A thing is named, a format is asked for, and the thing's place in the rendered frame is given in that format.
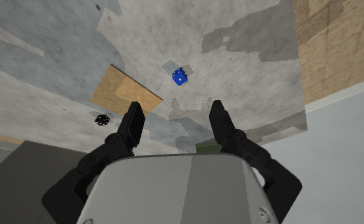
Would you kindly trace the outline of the blue die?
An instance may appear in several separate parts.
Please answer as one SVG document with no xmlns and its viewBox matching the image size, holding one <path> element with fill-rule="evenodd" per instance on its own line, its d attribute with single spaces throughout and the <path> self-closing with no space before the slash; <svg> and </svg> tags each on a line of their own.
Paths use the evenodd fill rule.
<svg viewBox="0 0 364 224">
<path fill-rule="evenodd" d="M 180 67 L 172 74 L 172 79 L 177 83 L 178 86 L 187 81 L 187 75 L 184 70 Z"/>
</svg>

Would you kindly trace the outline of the tan mat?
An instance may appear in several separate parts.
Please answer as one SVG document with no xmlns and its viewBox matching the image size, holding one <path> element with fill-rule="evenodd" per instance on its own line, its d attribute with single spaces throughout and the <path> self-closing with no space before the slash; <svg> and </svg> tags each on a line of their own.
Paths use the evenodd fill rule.
<svg viewBox="0 0 364 224">
<path fill-rule="evenodd" d="M 89 101 L 124 117 L 131 102 L 140 103 L 145 116 L 163 100 L 110 64 Z"/>
</svg>

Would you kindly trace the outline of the black die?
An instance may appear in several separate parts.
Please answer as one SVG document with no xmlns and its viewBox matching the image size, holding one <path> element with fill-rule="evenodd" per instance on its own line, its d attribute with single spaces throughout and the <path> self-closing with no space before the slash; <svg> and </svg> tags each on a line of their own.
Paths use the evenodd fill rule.
<svg viewBox="0 0 364 224">
<path fill-rule="evenodd" d="M 106 115 L 98 115 L 98 117 L 95 119 L 95 122 L 99 126 L 107 125 L 109 122 L 109 118 Z"/>
</svg>

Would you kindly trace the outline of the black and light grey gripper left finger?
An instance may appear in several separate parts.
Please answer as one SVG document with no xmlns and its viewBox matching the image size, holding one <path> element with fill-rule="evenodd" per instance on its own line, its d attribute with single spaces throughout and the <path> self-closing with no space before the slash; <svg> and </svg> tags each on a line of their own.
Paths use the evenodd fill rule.
<svg viewBox="0 0 364 224">
<path fill-rule="evenodd" d="M 87 187 L 112 162 L 135 156 L 132 149 L 140 142 L 145 116 L 138 102 L 131 102 L 117 133 L 108 135 L 104 144 L 85 155 L 42 197 L 42 205 L 57 224 L 77 224 L 86 204 Z"/>
</svg>

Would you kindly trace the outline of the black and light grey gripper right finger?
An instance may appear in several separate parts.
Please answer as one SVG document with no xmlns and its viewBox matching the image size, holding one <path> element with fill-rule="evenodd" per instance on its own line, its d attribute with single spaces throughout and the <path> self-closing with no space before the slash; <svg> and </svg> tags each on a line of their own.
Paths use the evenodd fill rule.
<svg viewBox="0 0 364 224">
<path fill-rule="evenodd" d="M 236 129 L 221 100 L 213 101 L 209 114 L 215 141 L 221 144 L 220 153 L 230 153 L 245 159 L 265 180 L 262 187 L 279 224 L 282 224 L 302 190 L 302 183 L 270 153 L 247 139 L 245 132 Z M 225 151 L 223 151 L 225 149 Z"/>
</svg>

